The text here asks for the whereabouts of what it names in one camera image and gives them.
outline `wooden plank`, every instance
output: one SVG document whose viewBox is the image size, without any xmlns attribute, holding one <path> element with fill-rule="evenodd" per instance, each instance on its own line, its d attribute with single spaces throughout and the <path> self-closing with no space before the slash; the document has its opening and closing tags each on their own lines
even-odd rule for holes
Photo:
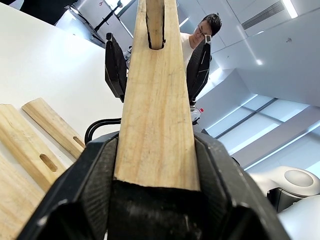
<svg viewBox="0 0 320 240">
<path fill-rule="evenodd" d="M 29 183 L 0 155 L 0 239 L 16 239 L 44 192 Z"/>
<path fill-rule="evenodd" d="M 149 48 L 162 49 L 165 43 L 165 0 L 145 0 Z"/>
<path fill-rule="evenodd" d="M 152 50 L 146 1 L 139 1 L 114 176 L 141 186 L 199 190 L 176 0 L 164 5 L 166 42 Z"/>
<path fill-rule="evenodd" d="M 10 104 L 0 104 L 0 141 L 45 192 L 66 170 Z"/>
<path fill-rule="evenodd" d="M 84 141 L 42 98 L 26 103 L 22 109 L 72 156 L 79 158 Z"/>
</svg>

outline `glasses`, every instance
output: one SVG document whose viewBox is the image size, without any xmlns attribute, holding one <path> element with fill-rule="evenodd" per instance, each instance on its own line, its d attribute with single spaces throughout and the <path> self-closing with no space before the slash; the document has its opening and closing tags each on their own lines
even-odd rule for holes
<svg viewBox="0 0 320 240">
<path fill-rule="evenodd" d="M 203 36 L 203 37 L 205 37 L 207 34 L 206 33 L 204 33 L 202 30 L 201 30 L 201 28 L 200 28 L 200 26 L 198 25 L 198 29 L 199 29 L 199 31 L 200 31 L 200 33 L 201 33 L 201 35 Z"/>
</svg>

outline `black cable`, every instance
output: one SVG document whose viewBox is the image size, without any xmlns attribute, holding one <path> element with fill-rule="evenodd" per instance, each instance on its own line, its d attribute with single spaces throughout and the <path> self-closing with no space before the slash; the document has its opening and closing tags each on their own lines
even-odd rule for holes
<svg viewBox="0 0 320 240">
<path fill-rule="evenodd" d="M 120 124 L 120 123 L 121 123 L 121 118 L 101 119 L 101 120 L 95 121 L 88 127 L 88 129 L 85 132 L 84 144 L 87 145 L 87 143 L 92 140 L 94 132 L 101 126 Z"/>
</svg>

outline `air vent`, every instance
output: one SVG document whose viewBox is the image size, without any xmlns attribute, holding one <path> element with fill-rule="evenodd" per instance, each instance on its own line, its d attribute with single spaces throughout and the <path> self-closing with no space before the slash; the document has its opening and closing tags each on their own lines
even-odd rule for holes
<svg viewBox="0 0 320 240">
<path fill-rule="evenodd" d="M 262 12 L 258 13 L 254 17 L 250 18 L 249 20 L 242 23 L 242 27 L 244 30 L 251 28 L 252 26 L 261 23 L 263 20 L 270 18 L 271 16 L 281 12 L 285 9 L 282 1 L 277 1 L 275 4 L 271 5 L 267 9 L 263 10 Z"/>
</svg>

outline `wooden board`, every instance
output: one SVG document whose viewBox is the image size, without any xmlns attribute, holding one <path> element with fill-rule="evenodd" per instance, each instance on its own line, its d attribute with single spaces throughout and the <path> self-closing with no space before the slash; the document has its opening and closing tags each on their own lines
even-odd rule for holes
<svg viewBox="0 0 320 240">
<path fill-rule="evenodd" d="M 0 155 L 0 239 L 15 239 L 44 192 L 29 183 Z"/>
<path fill-rule="evenodd" d="M 139 1 L 114 176 L 141 186 L 198 191 L 176 0 L 164 6 L 164 48 L 152 50 L 146 1 Z"/>
<path fill-rule="evenodd" d="M 66 170 L 10 104 L 0 104 L 0 141 L 45 192 Z"/>
<path fill-rule="evenodd" d="M 72 156 L 79 158 L 84 141 L 42 98 L 26 103 L 22 109 Z"/>
</svg>

